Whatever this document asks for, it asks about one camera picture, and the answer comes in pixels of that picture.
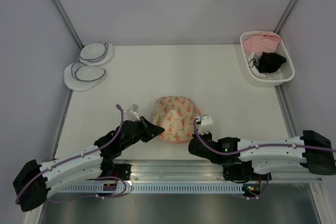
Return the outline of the floral mesh laundry bag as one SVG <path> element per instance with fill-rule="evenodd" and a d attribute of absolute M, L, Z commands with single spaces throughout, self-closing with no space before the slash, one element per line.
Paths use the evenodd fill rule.
<path fill-rule="evenodd" d="M 194 102 L 186 97 L 165 96 L 156 101 L 153 123 L 164 128 L 160 139 L 169 144 L 192 140 L 194 118 L 201 115 Z"/>

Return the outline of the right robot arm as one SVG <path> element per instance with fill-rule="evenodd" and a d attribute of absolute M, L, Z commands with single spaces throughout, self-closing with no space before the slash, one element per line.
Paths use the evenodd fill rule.
<path fill-rule="evenodd" d="M 211 133 L 195 134 L 188 151 L 221 166 L 224 180 L 236 183 L 267 180 L 274 172 L 296 169 L 306 169 L 314 175 L 335 175 L 331 141 L 312 130 L 273 143 L 237 137 L 213 141 Z"/>

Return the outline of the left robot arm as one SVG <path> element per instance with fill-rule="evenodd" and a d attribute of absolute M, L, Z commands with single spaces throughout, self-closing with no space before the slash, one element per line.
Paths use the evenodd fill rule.
<path fill-rule="evenodd" d="M 147 143 L 165 131 L 144 117 L 123 121 L 79 154 L 37 163 L 27 162 L 13 181 L 15 203 L 23 212 L 42 205 L 60 190 L 85 180 L 108 180 L 115 174 L 114 159 L 137 142 Z"/>

